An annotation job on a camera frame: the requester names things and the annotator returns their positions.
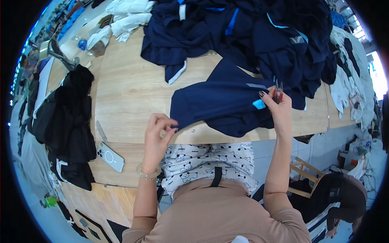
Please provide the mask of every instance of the light blue tag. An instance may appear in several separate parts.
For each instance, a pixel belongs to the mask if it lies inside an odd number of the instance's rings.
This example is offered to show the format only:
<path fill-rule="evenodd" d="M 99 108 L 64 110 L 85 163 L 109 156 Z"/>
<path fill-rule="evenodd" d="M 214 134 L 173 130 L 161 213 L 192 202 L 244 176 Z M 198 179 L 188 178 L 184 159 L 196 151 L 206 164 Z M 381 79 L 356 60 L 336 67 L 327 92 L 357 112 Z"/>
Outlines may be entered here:
<path fill-rule="evenodd" d="M 258 110 L 260 109 L 263 109 L 266 107 L 265 103 L 263 102 L 263 100 L 259 99 L 259 100 L 256 100 L 252 103 Z"/>

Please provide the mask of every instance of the bracelet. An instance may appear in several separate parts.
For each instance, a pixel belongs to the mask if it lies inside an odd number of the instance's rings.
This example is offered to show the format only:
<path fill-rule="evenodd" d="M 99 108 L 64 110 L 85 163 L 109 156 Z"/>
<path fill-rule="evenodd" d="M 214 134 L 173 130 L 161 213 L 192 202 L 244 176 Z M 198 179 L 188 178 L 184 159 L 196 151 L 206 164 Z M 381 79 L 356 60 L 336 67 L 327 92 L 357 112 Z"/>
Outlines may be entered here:
<path fill-rule="evenodd" d="M 146 180 L 154 180 L 157 178 L 159 174 L 161 174 L 161 167 L 158 165 L 157 170 L 152 174 L 145 174 L 140 169 L 142 168 L 142 163 L 138 164 L 137 166 L 137 173 L 140 178 L 146 179 Z"/>

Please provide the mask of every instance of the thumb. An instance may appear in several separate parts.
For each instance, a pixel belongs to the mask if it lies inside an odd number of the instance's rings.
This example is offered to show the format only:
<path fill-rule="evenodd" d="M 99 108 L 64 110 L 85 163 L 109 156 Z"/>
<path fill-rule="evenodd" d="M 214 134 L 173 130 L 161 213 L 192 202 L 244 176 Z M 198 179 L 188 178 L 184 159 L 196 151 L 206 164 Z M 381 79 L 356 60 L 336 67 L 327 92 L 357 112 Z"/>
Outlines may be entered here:
<path fill-rule="evenodd" d="M 268 95 L 267 93 L 263 92 L 262 90 L 258 92 L 259 96 L 263 100 L 263 102 L 269 107 L 270 111 L 274 111 L 276 107 L 278 106 L 277 103 L 274 102 L 274 100 Z"/>
<path fill-rule="evenodd" d="M 176 133 L 177 130 L 178 130 L 178 128 L 173 128 L 173 129 L 171 129 L 170 131 L 168 131 L 168 132 L 165 134 L 165 137 L 163 137 L 162 141 L 163 141 L 165 144 L 169 144 L 170 140 L 172 139 L 172 137 L 174 136 L 174 134 Z"/>

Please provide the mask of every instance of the wooden stool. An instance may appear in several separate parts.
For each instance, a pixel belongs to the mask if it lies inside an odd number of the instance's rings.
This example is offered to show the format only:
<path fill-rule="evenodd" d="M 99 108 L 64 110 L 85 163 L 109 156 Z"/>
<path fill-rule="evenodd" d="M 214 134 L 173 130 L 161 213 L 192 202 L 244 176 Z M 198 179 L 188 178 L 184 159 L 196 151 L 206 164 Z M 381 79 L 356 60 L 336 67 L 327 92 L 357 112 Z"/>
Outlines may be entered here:
<path fill-rule="evenodd" d="M 298 162 L 290 164 L 290 171 L 293 170 L 293 171 L 299 173 L 300 176 L 298 177 L 298 180 L 301 180 L 303 177 L 305 177 L 308 180 L 312 181 L 314 183 L 314 186 L 312 188 L 312 192 L 311 193 L 304 192 L 304 191 L 301 191 L 301 190 L 297 190 L 297 189 L 294 189 L 292 187 L 289 187 L 288 191 L 292 192 L 292 193 L 295 193 L 297 195 L 306 197 L 306 198 L 310 198 L 312 196 L 312 193 L 316 189 L 316 186 L 319 184 L 320 180 L 323 178 L 323 176 L 325 174 L 323 172 L 319 171 L 318 169 L 316 169 L 315 167 L 313 167 L 312 165 L 308 164 L 304 160 L 300 159 L 299 157 L 296 157 L 296 160 Z M 315 176 L 313 176 L 313 175 L 309 174 L 308 172 L 304 171 L 304 167 L 307 167 L 308 169 L 310 169 L 311 171 L 316 173 L 318 175 L 318 178 L 316 178 Z"/>

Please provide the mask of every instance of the ribbed brown shirt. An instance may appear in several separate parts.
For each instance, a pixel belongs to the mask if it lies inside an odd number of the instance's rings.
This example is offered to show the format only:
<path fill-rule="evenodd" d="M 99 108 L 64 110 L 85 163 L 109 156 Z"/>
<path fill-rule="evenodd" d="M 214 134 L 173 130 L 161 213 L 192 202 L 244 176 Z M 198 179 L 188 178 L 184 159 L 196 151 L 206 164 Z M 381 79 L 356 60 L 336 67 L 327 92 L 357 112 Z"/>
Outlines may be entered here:
<path fill-rule="evenodd" d="M 299 211 L 284 209 L 271 218 L 247 187 L 222 179 L 219 187 L 209 187 L 212 179 L 181 186 L 174 203 L 150 231 L 127 229 L 123 243 L 227 243 L 241 235 L 249 242 L 311 242 Z"/>

